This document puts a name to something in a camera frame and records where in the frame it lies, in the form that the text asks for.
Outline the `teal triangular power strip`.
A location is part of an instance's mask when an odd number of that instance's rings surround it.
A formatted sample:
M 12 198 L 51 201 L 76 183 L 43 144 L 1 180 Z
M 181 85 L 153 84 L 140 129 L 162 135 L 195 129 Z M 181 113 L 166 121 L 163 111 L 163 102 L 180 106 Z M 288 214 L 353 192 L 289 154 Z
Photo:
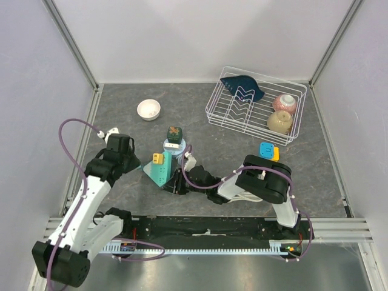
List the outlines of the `teal triangular power strip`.
M 172 175 L 172 155 L 170 152 L 162 152 L 164 163 L 162 165 L 152 163 L 152 160 L 142 169 L 143 172 L 158 186 L 162 187 Z

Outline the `yellow cube plug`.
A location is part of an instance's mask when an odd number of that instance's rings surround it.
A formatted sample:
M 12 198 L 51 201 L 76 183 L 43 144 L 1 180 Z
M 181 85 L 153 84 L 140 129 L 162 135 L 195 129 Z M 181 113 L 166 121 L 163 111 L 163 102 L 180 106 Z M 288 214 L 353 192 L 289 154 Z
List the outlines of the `yellow cube plug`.
M 162 153 L 154 153 L 152 163 L 162 165 L 164 163 L 164 155 Z

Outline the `round light blue socket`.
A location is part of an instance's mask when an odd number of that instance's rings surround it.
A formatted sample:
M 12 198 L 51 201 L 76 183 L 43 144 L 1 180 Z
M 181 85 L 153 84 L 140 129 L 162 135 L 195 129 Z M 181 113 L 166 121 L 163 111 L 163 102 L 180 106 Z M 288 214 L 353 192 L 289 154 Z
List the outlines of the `round light blue socket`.
M 175 151 L 173 151 L 173 150 L 167 150 L 167 149 L 165 149 L 165 148 L 163 147 L 164 151 L 170 152 L 171 155 L 172 155 L 173 157 L 176 157 L 176 156 L 181 155 L 181 154 L 183 153 L 183 151 L 184 151 L 185 148 L 186 148 L 186 141 L 185 141 L 185 139 L 182 139 L 182 143 L 180 143 L 180 148 L 179 148 L 179 150 L 175 150 Z

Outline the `white plug adapter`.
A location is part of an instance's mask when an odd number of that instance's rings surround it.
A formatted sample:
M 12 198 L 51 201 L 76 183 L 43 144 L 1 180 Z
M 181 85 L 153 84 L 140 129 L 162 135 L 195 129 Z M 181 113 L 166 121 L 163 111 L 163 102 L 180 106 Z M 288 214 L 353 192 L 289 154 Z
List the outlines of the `white plug adapter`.
M 163 147 L 167 150 L 179 150 L 180 148 L 180 145 L 179 144 L 175 144 L 175 143 L 170 143 L 170 142 L 167 142 L 167 143 L 164 143 L 163 144 Z

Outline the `dark green cube plug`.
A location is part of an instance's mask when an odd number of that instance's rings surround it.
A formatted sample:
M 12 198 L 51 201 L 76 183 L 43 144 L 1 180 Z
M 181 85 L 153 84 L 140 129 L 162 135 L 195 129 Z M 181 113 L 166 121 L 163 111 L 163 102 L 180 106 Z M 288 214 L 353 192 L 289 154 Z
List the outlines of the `dark green cube plug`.
M 167 131 L 168 143 L 180 144 L 182 143 L 183 133 L 182 128 L 170 126 Z

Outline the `blue cube plug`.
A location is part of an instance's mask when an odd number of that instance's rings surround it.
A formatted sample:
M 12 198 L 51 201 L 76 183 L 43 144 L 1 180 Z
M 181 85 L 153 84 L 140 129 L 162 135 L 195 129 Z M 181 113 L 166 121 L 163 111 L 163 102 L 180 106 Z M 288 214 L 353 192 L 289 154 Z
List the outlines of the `blue cube plug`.
M 275 154 L 275 146 L 269 142 L 262 142 L 259 145 L 259 155 L 265 159 L 272 159 Z

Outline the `yellow plug adapter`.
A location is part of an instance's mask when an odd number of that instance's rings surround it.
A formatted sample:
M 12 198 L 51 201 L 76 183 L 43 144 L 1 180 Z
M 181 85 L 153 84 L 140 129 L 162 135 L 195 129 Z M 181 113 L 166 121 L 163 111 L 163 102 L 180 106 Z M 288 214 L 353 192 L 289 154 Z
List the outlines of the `yellow plug adapter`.
M 274 161 L 274 162 L 278 162 L 279 161 L 279 148 L 278 147 L 274 147 L 273 148 L 273 156 L 272 156 L 272 158 L 270 160 Z

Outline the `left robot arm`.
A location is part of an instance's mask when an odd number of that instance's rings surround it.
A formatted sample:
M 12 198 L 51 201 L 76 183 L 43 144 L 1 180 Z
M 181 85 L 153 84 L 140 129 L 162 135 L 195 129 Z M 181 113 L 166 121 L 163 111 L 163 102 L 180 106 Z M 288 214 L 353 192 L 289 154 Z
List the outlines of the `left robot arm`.
M 105 137 L 106 147 L 87 164 L 80 190 L 59 226 L 46 242 L 37 241 L 32 256 L 41 277 L 79 287 L 95 256 L 115 237 L 133 236 L 132 215 L 112 207 L 93 230 L 89 225 L 102 200 L 122 175 L 140 167 L 133 138 Z

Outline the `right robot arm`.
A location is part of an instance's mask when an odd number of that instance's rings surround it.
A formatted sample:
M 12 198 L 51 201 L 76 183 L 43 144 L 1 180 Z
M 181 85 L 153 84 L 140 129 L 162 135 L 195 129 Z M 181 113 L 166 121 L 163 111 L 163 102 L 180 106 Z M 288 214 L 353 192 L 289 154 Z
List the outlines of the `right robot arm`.
M 206 171 L 188 152 L 172 177 L 162 186 L 163 190 L 185 195 L 203 193 L 215 204 L 237 201 L 270 203 L 276 214 L 279 234 L 293 238 L 299 232 L 300 214 L 293 203 L 291 169 L 279 162 L 247 155 L 230 175 L 216 177 Z

